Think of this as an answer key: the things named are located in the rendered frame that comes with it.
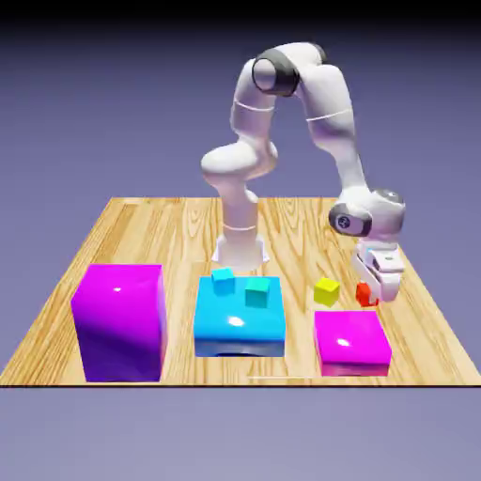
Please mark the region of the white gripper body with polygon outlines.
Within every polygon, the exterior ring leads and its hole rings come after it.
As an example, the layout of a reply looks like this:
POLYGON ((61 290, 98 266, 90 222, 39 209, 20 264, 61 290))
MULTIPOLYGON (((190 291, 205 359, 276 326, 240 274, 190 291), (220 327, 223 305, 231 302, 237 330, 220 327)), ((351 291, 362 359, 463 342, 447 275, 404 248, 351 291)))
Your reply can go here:
POLYGON ((373 299, 392 302, 396 298, 404 272, 398 249, 367 249, 365 256, 357 252, 353 255, 352 264, 360 280, 368 284, 373 299))

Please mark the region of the small red cube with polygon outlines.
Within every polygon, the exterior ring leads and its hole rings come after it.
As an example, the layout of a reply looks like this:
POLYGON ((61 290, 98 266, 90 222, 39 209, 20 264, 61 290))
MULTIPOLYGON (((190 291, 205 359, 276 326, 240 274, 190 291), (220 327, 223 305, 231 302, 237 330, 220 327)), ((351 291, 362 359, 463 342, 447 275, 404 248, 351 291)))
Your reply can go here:
POLYGON ((367 283, 360 282, 356 286, 355 298, 362 307, 377 306, 379 299, 373 294, 367 283))

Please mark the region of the small yellow cube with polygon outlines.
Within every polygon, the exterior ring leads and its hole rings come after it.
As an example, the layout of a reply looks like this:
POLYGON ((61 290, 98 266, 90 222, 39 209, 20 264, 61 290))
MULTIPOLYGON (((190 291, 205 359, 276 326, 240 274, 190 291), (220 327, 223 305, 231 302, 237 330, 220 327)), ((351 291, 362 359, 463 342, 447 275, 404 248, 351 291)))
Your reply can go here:
POLYGON ((314 301, 332 307, 339 299, 339 292, 339 282, 330 278, 321 278, 314 285, 314 301))

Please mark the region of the small teal cube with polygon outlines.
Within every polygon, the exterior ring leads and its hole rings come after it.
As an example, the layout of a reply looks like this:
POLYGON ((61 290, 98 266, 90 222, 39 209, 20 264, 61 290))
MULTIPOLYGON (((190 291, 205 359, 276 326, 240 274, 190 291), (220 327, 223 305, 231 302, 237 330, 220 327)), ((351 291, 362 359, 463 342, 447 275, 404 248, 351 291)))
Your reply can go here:
POLYGON ((245 283, 247 306, 265 308, 268 304, 271 281, 265 277, 249 277, 245 283))

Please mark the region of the small blue cube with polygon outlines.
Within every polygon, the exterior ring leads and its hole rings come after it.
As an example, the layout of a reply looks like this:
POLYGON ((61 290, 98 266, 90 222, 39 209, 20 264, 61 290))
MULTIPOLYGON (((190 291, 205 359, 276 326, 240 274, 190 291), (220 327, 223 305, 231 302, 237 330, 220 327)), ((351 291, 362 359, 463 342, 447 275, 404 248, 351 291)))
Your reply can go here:
POLYGON ((228 295, 235 291, 236 277, 230 268, 212 270, 210 277, 216 295, 228 295))

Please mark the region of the large flat magenta box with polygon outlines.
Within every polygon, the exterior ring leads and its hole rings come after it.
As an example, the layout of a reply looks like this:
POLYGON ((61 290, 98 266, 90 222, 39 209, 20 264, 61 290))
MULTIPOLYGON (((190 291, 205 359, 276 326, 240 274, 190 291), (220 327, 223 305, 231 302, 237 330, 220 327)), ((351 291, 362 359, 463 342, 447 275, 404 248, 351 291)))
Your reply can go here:
POLYGON ((376 311, 317 311, 314 329, 323 377, 388 374, 392 349, 376 311))

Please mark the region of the large blue box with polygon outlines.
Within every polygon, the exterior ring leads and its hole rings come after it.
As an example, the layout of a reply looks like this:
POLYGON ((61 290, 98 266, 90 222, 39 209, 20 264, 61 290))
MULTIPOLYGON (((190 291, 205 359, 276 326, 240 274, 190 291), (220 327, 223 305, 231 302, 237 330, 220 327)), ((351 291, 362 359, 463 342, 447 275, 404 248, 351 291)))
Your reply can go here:
POLYGON ((285 355, 286 317, 280 279, 271 281, 265 308, 247 306, 245 283, 236 277, 235 291, 216 295, 211 278, 199 279, 194 311, 194 353, 197 357, 285 355))

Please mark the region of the large tall magenta box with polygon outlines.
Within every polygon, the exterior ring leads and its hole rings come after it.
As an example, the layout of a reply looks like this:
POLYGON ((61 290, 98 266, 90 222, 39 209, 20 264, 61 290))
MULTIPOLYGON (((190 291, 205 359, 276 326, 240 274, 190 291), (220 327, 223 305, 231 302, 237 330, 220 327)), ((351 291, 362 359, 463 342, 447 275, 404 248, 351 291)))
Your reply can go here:
POLYGON ((160 264, 91 264, 71 301, 88 382, 157 382, 167 346, 160 264))

